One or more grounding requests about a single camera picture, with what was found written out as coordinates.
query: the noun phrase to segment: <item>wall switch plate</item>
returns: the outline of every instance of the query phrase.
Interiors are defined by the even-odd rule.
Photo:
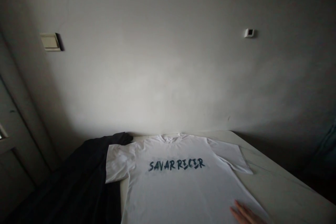
[[[254,29],[246,29],[245,30],[245,38],[251,38],[254,36]]]
[[[40,36],[46,51],[62,51],[56,33],[41,33]]]

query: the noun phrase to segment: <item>t-shirt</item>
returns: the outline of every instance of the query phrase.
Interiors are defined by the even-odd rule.
[[[238,145],[181,134],[108,149],[106,183],[129,177],[122,224],[237,223],[234,200],[271,223],[232,171],[253,174]]]

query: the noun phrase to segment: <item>white wall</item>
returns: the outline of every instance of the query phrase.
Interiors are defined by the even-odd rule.
[[[63,158],[120,131],[229,129],[293,168],[335,116],[335,0],[26,1],[31,30],[65,47],[22,55],[7,35]]]

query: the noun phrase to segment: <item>door frame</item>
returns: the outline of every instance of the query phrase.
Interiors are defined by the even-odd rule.
[[[21,78],[15,60],[1,31],[0,77],[47,166],[51,171],[55,171],[60,166],[61,159],[57,155],[51,137],[37,113],[33,100]]]

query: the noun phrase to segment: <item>dark jacket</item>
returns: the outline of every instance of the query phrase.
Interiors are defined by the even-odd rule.
[[[109,145],[132,140],[123,132],[85,141],[4,223],[119,224],[120,184],[105,184],[106,155]]]

